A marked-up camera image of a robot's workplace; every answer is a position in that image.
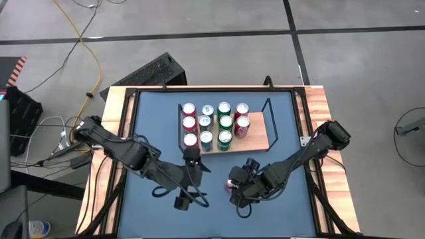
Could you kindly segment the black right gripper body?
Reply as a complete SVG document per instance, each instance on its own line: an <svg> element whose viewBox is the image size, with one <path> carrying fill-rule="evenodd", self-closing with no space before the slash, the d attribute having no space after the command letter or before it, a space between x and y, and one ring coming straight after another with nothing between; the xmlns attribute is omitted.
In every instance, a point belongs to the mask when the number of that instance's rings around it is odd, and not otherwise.
<svg viewBox="0 0 425 239"><path fill-rule="evenodd" d="M276 194L275 170L265 169L259 175L247 169L242 169L242 172L244 175L238 189L242 200L269 199Z"/></svg>

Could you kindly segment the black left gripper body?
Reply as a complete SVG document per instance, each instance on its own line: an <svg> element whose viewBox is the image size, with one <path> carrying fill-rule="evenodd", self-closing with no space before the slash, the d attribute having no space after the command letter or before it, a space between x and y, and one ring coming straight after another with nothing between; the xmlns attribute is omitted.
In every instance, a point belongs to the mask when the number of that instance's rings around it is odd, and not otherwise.
<svg viewBox="0 0 425 239"><path fill-rule="evenodd" d="M199 197L204 195L200 192L189 192L189 187L194 187L195 189L201 185L201 179L203 176L203 171L199 165L180 165L178 168L183 173L183 178L180 181L180 185L189 193L192 197Z"/></svg>

